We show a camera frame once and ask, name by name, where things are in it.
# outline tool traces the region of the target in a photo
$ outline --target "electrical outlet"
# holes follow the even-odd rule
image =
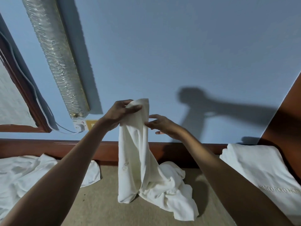
[[[86,123],[86,120],[73,120],[73,125],[74,125],[74,128],[76,129],[76,131],[80,131],[79,130],[79,127],[76,126],[77,124],[81,124],[85,127],[85,131],[88,131],[88,126],[87,126],[87,123]]]
[[[91,130],[93,125],[97,122],[98,120],[86,120],[86,124],[88,127],[88,130]]]

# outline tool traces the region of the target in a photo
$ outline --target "beige surface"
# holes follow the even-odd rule
[[[184,169],[185,183],[193,188],[200,216],[196,221],[177,221],[171,212],[137,197],[130,204],[119,204],[117,167],[101,166],[102,179],[81,188],[63,226],[78,225],[235,225],[199,169]]]

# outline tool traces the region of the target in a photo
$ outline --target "gold switch plate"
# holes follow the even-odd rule
[[[87,127],[89,131],[92,129],[93,125],[97,122],[98,120],[86,120]]]

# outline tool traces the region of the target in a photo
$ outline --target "electrical cord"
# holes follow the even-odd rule
[[[41,109],[41,111],[42,111],[42,113],[43,113],[43,115],[44,115],[44,117],[45,117],[45,119],[46,119],[46,122],[47,122],[47,125],[49,126],[49,128],[50,128],[51,130],[54,130],[54,131],[57,131],[57,132],[60,132],[60,133],[63,133],[63,134],[69,134],[69,135],[75,135],[75,134],[78,134],[78,133],[83,132],[83,131],[85,130],[85,127],[84,127],[83,125],[81,125],[81,124],[76,124],[76,125],[75,125],[76,127],[80,128],[80,131],[78,131],[78,132],[72,132],[72,133],[61,132],[60,130],[54,129],[54,128],[50,125],[49,120],[48,120],[48,118],[47,118],[47,116],[46,116],[46,114],[45,114],[45,112],[44,112],[44,110],[43,110],[43,108],[42,108],[42,106],[41,106],[41,103],[40,103],[40,101],[39,101],[39,99],[38,99],[38,95],[37,95],[36,88],[34,87],[34,85],[32,84],[32,82],[26,77],[26,75],[25,75],[25,74],[23,73],[23,71],[21,70],[21,68],[20,68],[20,66],[19,66],[19,64],[18,64],[18,62],[17,62],[17,60],[16,60],[15,54],[14,54],[14,52],[13,52],[13,47],[12,47],[12,45],[10,44],[10,42],[8,41],[8,39],[3,35],[3,33],[2,33],[1,31],[0,31],[0,34],[1,34],[1,36],[5,39],[5,41],[7,42],[7,44],[9,45],[10,52],[11,52],[11,54],[12,54],[12,56],[13,56],[13,60],[14,60],[14,62],[16,63],[16,66],[17,66],[18,70],[21,72],[22,76],[26,79],[26,81],[31,85],[31,87],[32,87],[32,89],[33,89],[33,92],[34,92],[34,95],[35,95],[35,97],[36,97],[36,101],[37,101],[37,103],[38,103],[38,105],[39,105],[39,107],[40,107],[40,109]]]

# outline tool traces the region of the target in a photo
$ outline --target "white towel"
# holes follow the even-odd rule
[[[301,186],[277,148],[228,144],[220,159],[265,193],[293,224],[301,224]]]
[[[192,188],[183,182],[185,171],[173,162],[158,164],[148,146],[148,99],[132,101],[126,107],[143,105],[120,122],[118,202],[130,203],[137,194],[146,201],[174,213],[181,221],[193,221],[198,208]]]
[[[47,156],[19,156],[0,159],[0,221],[26,192],[42,178],[58,160]],[[100,169],[91,161],[81,187],[100,180]]]

